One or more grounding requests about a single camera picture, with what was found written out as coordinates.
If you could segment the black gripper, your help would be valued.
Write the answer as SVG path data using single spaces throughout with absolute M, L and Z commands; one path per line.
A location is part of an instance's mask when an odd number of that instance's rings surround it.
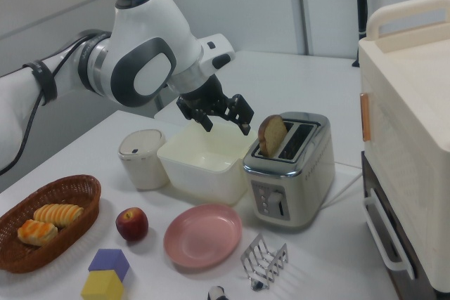
M 197 122 L 206 132 L 210 132 L 213 127 L 208 116 L 218 116 L 233 122 L 244 136 L 247 136 L 251 130 L 250 122 L 254 116 L 254 110 L 240 94 L 227 98 L 215 74 L 210 76 L 200 88 L 181 94 L 176 105 L 185 119 Z

